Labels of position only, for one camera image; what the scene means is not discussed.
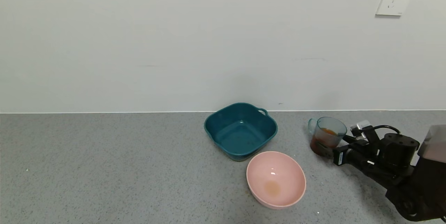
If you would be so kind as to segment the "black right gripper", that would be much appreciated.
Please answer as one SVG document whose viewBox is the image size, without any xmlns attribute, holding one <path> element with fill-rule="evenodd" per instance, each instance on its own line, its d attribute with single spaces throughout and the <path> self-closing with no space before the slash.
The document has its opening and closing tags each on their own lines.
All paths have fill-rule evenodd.
<svg viewBox="0 0 446 224">
<path fill-rule="evenodd" d="M 334 164 L 337 166 L 349 164 L 354 167 L 367 167 L 374 165 L 374 162 L 369 157 L 366 146 L 352 144 L 356 142 L 355 137 L 344 135 L 343 140 L 349 144 L 337 148 L 316 141 L 315 154 L 327 159 L 333 159 Z"/>
</svg>

